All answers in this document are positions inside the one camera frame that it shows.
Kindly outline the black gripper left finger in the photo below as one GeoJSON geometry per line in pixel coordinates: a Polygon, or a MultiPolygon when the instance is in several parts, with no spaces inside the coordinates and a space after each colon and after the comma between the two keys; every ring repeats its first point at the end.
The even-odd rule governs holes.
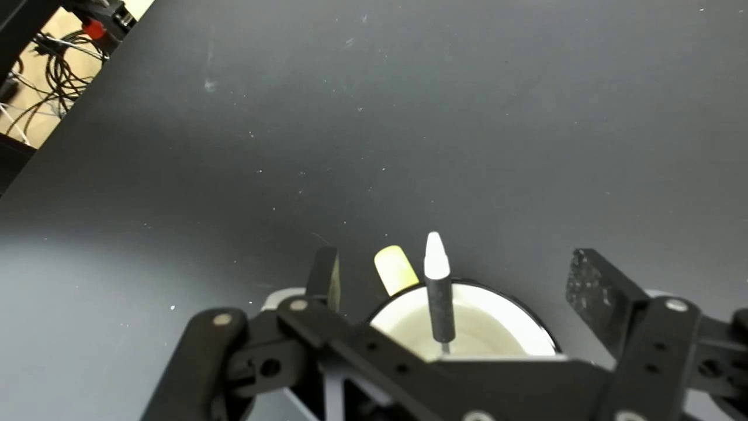
{"type": "Polygon", "coordinates": [[[321,248],[316,253],[305,291],[328,305],[337,305],[340,301],[338,253],[333,248],[321,248]]]}

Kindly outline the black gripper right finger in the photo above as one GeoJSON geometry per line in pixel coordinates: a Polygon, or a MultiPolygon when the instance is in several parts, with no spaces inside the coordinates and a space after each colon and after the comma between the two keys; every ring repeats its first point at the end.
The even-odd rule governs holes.
{"type": "Polygon", "coordinates": [[[574,248],[565,301],[608,350],[622,350],[649,295],[594,248],[574,248]]]}

